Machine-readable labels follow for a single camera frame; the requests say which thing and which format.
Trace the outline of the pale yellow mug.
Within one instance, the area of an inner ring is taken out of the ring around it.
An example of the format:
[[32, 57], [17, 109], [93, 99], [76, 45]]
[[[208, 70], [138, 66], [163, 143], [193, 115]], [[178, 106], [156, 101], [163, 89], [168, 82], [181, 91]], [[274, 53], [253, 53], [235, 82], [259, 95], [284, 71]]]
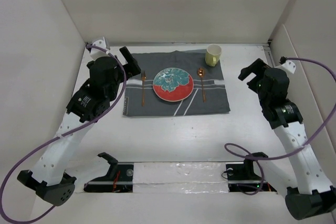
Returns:
[[217, 65], [222, 54], [222, 49], [217, 44], [210, 44], [206, 48], [205, 62], [208, 66], [214, 67]]

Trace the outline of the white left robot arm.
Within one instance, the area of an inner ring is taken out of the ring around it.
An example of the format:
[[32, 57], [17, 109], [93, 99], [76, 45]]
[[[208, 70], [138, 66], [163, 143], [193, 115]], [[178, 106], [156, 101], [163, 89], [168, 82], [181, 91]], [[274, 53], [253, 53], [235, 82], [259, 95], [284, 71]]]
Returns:
[[110, 103], [119, 101], [119, 85], [125, 85], [130, 77], [141, 72], [127, 47], [120, 48], [126, 60], [124, 65], [106, 49], [95, 45], [88, 48], [90, 52], [96, 49], [104, 56], [87, 64], [89, 78], [66, 106], [56, 140], [48, 144], [32, 169], [22, 170], [17, 176], [19, 182], [53, 206], [61, 206], [74, 193], [76, 178], [68, 175], [65, 169], [81, 140], [112, 109]]

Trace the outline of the grey striped cloth placemat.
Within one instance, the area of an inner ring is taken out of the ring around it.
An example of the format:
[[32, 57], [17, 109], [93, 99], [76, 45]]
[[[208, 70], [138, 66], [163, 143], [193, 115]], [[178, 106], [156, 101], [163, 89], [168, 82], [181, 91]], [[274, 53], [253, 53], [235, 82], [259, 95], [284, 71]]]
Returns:
[[[142, 81], [136, 76], [127, 81], [124, 92], [123, 115], [128, 117], [162, 117], [227, 114], [230, 112], [225, 80], [221, 65], [210, 67], [205, 62], [205, 50], [173, 52], [134, 53], [140, 68], [146, 73], [144, 85], [144, 106], [142, 101]], [[167, 102], [160, 99], [153, 90], [153, 79], [158, 72], [166, 68], [180, 68], [193, 78], [192, 94], [179, 102]], [[203, 79], [206, 102], [203, 102], [201, 80], [198, 68], [205, 70]]]

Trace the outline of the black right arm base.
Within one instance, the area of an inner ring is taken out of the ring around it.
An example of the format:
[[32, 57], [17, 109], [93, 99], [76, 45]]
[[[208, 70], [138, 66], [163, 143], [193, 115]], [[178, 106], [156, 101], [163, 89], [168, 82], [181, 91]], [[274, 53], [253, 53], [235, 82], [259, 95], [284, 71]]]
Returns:
[[260, 191], [277, 192], [269, 183], [261, 184], [261, 178], [254, 174], [254, 171], [248, 172], [243, 162], [226, 163], [221, 176], [227, 181], [230, 193], [251, 194], [258, 189]]

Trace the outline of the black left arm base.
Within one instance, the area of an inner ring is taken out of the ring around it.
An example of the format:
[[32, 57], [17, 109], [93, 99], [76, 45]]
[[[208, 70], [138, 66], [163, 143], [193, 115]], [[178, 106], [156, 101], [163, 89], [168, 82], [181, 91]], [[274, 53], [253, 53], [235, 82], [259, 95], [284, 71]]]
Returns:
[[132, 193], [133, 163], [111, 165], [106, 175], [97, 177], [85, 183], [86, 193]]

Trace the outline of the copper spoon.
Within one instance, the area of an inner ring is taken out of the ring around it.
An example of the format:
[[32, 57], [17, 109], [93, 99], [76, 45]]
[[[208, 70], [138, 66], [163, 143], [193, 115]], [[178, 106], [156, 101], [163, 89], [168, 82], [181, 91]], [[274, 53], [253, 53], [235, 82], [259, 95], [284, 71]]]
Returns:
[[202, 67], [198, 68], [197, 75], [199, 76], [199, 78], [201, 80], [203, 102], [205, 103], [206, 102], [206, 95], [205, 95], [204, 82], [203, 82], [203, 79], [204, 79], [204, 76], [205, 76], [205, 70]]

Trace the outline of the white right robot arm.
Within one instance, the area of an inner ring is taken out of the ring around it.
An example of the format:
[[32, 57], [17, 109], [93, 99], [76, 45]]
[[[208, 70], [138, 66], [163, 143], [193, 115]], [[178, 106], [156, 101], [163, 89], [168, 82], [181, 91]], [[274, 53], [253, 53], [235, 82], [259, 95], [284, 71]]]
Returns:
[[279, 67], [271, 67], [261, 59], [243, 68], [239, 80], [251, 73], [255, 77], [247, 85], [258, 95], [261, 111], [279, 138], [286, 153], [268, 157], [264, 153], [245, 156], [243, 173], [271, 183], [283, 196], [289, 213], [302, 220], [335, 210], [335, 186], [322, 170], [307, 138], [303, 117], [295, 103], [287, 98], [290, 80], [296, 65], [282, 57]]

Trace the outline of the copper fork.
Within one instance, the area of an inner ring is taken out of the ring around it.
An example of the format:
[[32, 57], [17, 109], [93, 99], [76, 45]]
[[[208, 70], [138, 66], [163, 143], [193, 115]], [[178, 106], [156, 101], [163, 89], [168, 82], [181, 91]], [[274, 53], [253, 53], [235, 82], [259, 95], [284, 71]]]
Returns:
[[144, 104], [145, 104], [145, 99], [144, 99], [144, 94], [145, 94], [144, 85], [145, 85], [145, 81], [146, 81], [146, 73], [145, 73], [144, 70], [141, 72], [141, 81], [142, 81], [142, 101], [141, 101], [141, 105], [144, 106]]

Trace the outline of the red and teal plate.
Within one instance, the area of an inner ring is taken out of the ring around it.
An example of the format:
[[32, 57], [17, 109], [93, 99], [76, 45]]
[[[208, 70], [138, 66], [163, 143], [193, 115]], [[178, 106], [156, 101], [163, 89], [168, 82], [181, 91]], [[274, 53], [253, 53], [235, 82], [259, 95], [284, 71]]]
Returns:
[[179, 102], [188, 98], [194, 90], [192, 76], [180, 68], [166, 68], [156, 74], [152, 87], [163, 101]]

